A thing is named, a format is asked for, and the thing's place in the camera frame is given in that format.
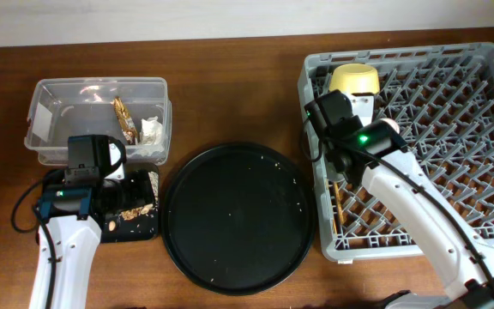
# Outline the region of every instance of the led light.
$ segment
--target led light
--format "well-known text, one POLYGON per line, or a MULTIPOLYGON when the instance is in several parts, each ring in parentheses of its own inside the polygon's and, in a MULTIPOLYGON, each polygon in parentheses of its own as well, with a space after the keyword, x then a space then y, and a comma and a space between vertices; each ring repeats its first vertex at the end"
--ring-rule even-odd
POLYGON ((365 143, 369 140, 369 137, 368 136, 359 136, 358 139, 359 139, 359 142, 365 143))

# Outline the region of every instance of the white wall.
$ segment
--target white wall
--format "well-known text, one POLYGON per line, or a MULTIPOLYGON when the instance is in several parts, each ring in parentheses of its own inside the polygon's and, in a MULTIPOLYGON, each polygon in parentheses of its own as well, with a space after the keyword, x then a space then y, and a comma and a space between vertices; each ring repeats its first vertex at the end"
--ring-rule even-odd
POLYGON ((494 0, 0 0, 0 46, 494 26, 494 0))

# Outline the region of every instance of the round plate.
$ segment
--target round plate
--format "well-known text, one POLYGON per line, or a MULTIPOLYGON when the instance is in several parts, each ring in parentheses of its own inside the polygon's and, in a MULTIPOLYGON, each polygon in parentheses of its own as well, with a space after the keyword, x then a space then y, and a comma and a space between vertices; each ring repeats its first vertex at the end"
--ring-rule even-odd
POLYGON ((285 280, 303 261, 315 206, 300 171, 260 145, 212 148, 172 181, 161 216, 166 249, 191 281, 229 295, 285 280))

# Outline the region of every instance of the dish rack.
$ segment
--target dish rack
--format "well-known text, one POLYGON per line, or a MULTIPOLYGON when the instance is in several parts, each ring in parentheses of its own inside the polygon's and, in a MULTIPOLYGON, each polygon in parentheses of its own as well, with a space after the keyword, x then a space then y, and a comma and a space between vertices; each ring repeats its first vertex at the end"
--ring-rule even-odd
MULTIPOLYGON (((494 44, 309 55, 298 80, 303 120, 303 106, 327 93, 333 70, 353 63, 378 71, 381 90, 373 118, 398 123, 428 178, 494 245, 494 44)), ((311 125, 307 132, 315 157, 317 135, 311 125)), ((327 259, 349 264, 355 259, 422 254, 384 205, 363 188, 352 188, 329 167, 324 157, 313 164, 320 239, 327 259)))

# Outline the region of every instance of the wooden surface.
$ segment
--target wooden surface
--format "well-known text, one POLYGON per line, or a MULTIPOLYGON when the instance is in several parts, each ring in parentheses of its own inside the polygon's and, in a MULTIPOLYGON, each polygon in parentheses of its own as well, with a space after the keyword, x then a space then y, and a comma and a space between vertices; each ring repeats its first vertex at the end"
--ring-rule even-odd
MULTIPOLYGON (((0 308, 27 307, 37 265, 33 235, 15 233, 9 217, 16 198, 45 171, 23 144, 38 80, 164 77, 173 104, 171 155, 161 167, 165 189, 192 155, 228 141, 267 145, 311 175, 297 146, 297 79, 308 54, 474 41, 494 42, 494 28, 0 48, 0 308)), ((20 224, 33 224, 27 207, 22 210, 20 224)), ((279 286, 246 297, 218 295, 190 283, 157 238, 101 245, 87 308, 345 305, 402 289, 443 294, 424 257, 337 265, 323 257, 316 238, 305 261, 279 286)))

